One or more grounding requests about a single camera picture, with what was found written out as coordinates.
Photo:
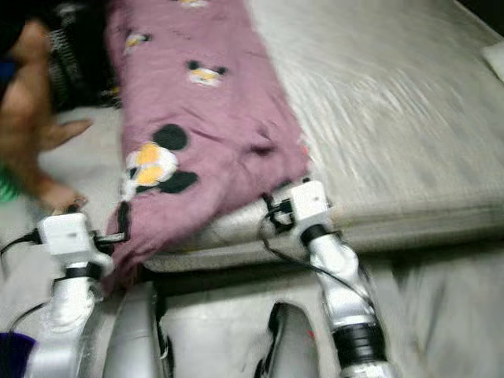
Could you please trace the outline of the person's hand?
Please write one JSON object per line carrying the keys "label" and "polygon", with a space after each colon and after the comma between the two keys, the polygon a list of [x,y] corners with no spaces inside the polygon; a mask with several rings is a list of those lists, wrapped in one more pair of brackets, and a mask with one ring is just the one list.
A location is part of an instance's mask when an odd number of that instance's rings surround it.
{"label": "person's hand", "polygon": [[50,151],[69,140],[83,134],[91,128],[94,123],[90,119],[80,119],[64,123],[50,123],[43,126],[39,131],[39,149],[40,151]]}
{"label": "person's hand", "polygon": [[65,186],[61,181],[44,180],[37,190],[39,204],[50,213],[66,213],[71,208],[79,209],[87,204],[87,198],[75,188]]}

